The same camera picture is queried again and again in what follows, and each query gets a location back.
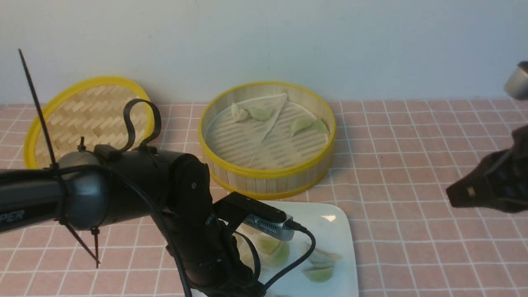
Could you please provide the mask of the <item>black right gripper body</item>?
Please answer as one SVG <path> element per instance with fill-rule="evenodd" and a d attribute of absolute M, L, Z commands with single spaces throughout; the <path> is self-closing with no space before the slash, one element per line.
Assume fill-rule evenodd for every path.
<path fill-rule="evenodd" d="M 486 207 L 515 214 L 528 209 L 528 127 L 512 132 L 513 145 L 486 155 L 446 189 L 451 207 Z"/>

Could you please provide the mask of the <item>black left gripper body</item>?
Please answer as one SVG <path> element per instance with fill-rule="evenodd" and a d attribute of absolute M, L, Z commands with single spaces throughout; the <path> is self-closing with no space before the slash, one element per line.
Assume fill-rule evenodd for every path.
<path fill-rule="evenodd" d="M 250 216 L 266 218 L 264 208 L 165 210 L 165 238 L 181 279 L 184 295 L 199 291 L 208 297 L 262 297 L 260 260 L 255 268 L 240 258 L 236 228 Z"/>

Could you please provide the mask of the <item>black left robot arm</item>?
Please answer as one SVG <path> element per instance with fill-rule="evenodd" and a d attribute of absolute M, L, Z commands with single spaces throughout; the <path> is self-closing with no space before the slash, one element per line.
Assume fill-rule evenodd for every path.
<path fill-rule="evenodd" d="M 72 235 L 151 216 L 187 297 L 262 297 L 259 273 L 239 258 L 233 230 L 213 208 L 210 171 L 188 153 L 66 154 L 58 169 L 1 171 L 1 233 L 56 220 Z"/>

